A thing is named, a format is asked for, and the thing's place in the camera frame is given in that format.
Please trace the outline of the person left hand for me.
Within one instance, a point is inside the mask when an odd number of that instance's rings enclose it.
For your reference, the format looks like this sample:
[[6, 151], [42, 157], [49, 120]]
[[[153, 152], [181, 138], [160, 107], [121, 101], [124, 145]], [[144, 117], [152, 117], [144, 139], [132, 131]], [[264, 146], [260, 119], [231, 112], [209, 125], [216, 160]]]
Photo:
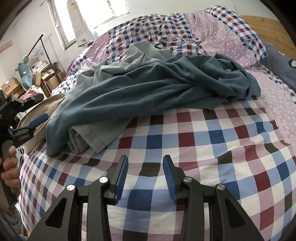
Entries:
[[16, 148], [14, 146], [9, 148], [8, 157], [4, 161], [1, 159], [1, 164], [4, 169], [1, 173], [2, 180], [4, 180], [7, 186], [20, 190], [20, 170], [17, 166], [18, 160], [16, 157]]

